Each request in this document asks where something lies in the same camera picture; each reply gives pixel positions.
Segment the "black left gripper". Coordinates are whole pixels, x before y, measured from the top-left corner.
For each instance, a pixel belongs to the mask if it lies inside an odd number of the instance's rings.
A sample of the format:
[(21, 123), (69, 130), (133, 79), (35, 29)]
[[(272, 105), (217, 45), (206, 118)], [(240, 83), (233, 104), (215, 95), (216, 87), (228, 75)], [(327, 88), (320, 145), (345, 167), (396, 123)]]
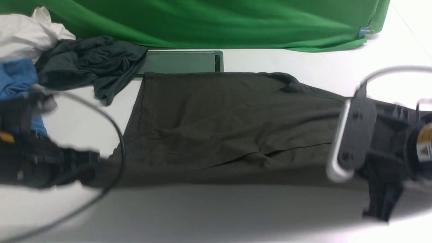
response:
[(99, 163), (91, 150), (60, 147), (31, 129), (32, 119), (56, 109), (53, 98), (14, 98), (1, 102), (1, 171), (6, 186), (45, 189), (86, 178)]

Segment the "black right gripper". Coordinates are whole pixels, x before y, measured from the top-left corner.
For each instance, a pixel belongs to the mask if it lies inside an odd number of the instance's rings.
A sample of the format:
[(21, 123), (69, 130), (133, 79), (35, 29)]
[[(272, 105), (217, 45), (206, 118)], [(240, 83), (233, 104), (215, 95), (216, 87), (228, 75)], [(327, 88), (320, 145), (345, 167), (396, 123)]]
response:
[(369, 98), (350, 100), (339, 165), (368, 184), (369, 206), (363, 216), (388, 222), (404, 183), (419, 173), (412, 144), (418, 122), (403, 106)]

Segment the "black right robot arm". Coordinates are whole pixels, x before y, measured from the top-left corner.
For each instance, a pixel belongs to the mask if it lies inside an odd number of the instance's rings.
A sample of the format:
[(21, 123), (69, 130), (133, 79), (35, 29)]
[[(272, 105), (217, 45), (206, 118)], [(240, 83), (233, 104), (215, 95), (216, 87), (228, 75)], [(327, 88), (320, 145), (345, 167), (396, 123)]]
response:
[(335, 183), (364, 179), (369, 206), (363, 216), (388, 222), (405, 188), (431, 186), (431, 112), (347, 100), (326, 173)]

